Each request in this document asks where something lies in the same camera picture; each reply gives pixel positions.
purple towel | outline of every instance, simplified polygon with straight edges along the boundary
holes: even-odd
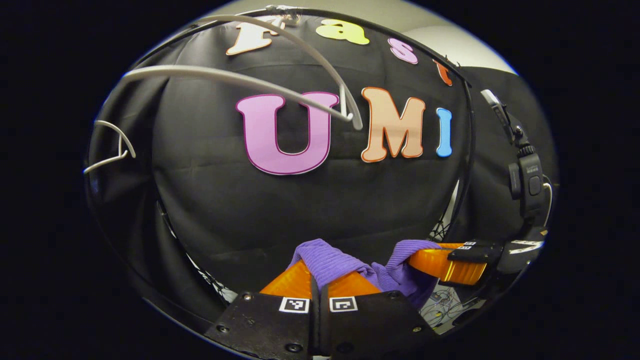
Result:
[[[438,278],[425,274],[406,264],[414,252],[422,249],[441,249],[432,241],[403,240],[396,244],[386,266],[371,266],[332,247],[322,239],[307,241],[296,247],[291,264],[303,260],[316,279],[318,288],[352,271],[357,271],[381,291],[398,290],[415,307],[422,307],[438,282]]]

pink letter u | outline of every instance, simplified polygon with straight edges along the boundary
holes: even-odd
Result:
[[[338,96],[329,92],[307,92],[303,96],[331,108]],[[276,133],[278,109],[285,100],[280,95],[246,97],[236,104],[244,117],[244,144],[249,161],[260,170],[274,175],[303,174],[324,162],[331,144],[331,115],[306,104],[308,111],[309,143],[297,154],[283,152],[278,147]]]

screw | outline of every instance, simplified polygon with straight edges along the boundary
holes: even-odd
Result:
[[[341,343],[335,349],[338,350],[339,352],[342,352],[343,354],[345,354],[345,353],[353,351],[353,344],[351,344],[351,343]]]
[[[302,346],[298,344],[286,344],[284,347],[288,352],[301,352]]]

purple cloth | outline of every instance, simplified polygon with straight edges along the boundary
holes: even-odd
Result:
[[[405,260],[422,249],[441,247],[427,240],[403,240],[396,244],[386,266],[378,263],[369,266],[324,240],[316,239],[296,247],[289,267],[303,260],[316,279],[318,288],[356,271],[381,291],[400,291],[415,307],[421,307],[433,293],[438,278],[412,268]]]

letter m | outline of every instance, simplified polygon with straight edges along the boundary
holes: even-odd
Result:
[[[369,101],[369,144],[362,151],[362,159],[373,163],[384,160],[387,150],[383,139],[394,158],[402,150],[405,158],[417,158],[422,155],[422,113],[426,109],[424,101],[410,97],[404,106],[402,115],[388,91],[382,88],[366,87],[362,96]]]

